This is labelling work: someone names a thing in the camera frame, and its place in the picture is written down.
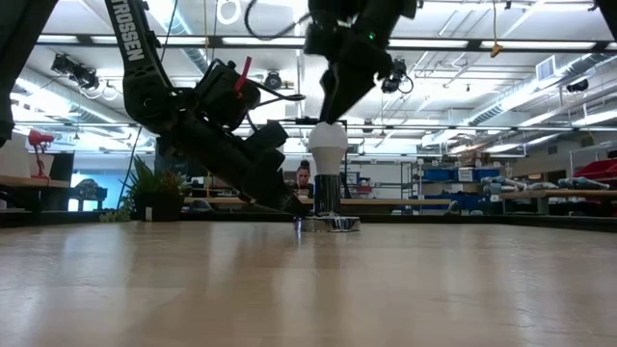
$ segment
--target metal cylinder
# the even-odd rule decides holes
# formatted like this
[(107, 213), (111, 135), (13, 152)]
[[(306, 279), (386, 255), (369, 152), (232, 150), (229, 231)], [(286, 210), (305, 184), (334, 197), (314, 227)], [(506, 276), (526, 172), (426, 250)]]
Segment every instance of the metal cylinder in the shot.
[(317, 216), (338, 215), (340, 212), (340, 175), (318, 174), (315, 177), (313, 208)]

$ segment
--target potted plant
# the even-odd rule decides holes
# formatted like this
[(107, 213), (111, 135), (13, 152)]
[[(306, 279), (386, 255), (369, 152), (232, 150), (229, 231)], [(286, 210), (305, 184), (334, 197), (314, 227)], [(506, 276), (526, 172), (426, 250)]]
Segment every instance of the potted plant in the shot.
[(130, 174), (128, 195), (134, 200), (142, 221), (174, 222), (180, 219), (184, 204), (186, 177), (169, 170), (153, 171), (140, 157), (135, 158), (135, 173)]

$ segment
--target small metal object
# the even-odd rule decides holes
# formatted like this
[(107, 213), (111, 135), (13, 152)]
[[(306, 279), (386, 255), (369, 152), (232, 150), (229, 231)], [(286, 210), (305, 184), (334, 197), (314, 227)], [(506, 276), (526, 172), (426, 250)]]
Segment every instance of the small metal object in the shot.
[(353, 232), (360, 231), (359, 217), (310, 216), (294, 221), (296, 232)]

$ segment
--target white light bulb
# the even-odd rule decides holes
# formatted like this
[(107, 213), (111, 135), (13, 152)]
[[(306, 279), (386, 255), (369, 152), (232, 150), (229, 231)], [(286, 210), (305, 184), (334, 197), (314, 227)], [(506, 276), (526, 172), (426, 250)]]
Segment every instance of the white light bulb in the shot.
[(339, 124), (317, 124), (308, 136), (308, 149), (315, 159), (317, 174), (338, 174), (347, 150), (347, 133)]

